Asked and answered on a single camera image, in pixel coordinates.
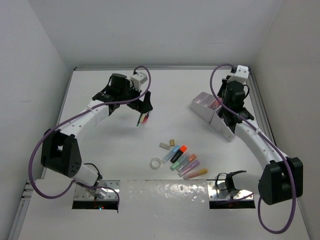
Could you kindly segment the red pen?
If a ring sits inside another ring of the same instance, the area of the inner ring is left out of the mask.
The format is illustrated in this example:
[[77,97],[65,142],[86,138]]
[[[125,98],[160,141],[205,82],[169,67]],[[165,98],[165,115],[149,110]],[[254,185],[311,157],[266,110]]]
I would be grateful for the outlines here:
[[149,117],[149,113],[146,113],[146,114],[143,116],[143,119],[142,119],[142,121],[141,121],[141,124],[142,124],[142,125],[144,125],[144,124],[147,122],[148,117]]

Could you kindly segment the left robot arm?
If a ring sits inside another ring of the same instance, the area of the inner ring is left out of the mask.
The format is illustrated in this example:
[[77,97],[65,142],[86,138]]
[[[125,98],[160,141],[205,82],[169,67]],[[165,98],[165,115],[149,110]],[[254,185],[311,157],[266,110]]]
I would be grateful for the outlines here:
[[101,175],[83,163],[80,142],[121,105],[141,115],[152,111],[150,91],[141,90],[144,83],[150,82],[149,73],[135,71],[131,77],[113,73],[107,85],[92,97],[79,117],[49,130],[42,143],[41,164],[81,185],[95,187]]

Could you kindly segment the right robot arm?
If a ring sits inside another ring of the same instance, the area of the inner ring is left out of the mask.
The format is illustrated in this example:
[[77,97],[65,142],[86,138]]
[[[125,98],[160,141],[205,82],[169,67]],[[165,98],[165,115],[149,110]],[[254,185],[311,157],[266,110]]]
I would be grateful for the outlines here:
[[219,117],[232,133],[246,144],[263,169],[257,184],[262,200],[267,205],[274,205],[292,199],[290,175],[283,159],[286,159],[293,177],[295,196],[301,197],[303,163],[298,157],[289,157],[268,143],[269,139],[258,128],[255,118],[244,107],[247,94],[243,81],[232,80],[232,76],[228,75],[222,80],[217,95],[224,104],[219,111]]

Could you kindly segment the yellow pen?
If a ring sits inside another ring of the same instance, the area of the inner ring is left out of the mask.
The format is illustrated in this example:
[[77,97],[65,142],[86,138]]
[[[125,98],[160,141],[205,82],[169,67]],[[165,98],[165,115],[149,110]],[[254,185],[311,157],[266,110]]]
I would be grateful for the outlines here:
[[138,125],[140,128],[142,127],[142,125],[144,123],[145,117],[146,117],[146,114],[142,114],[141,117],[140,117],[139,125]]

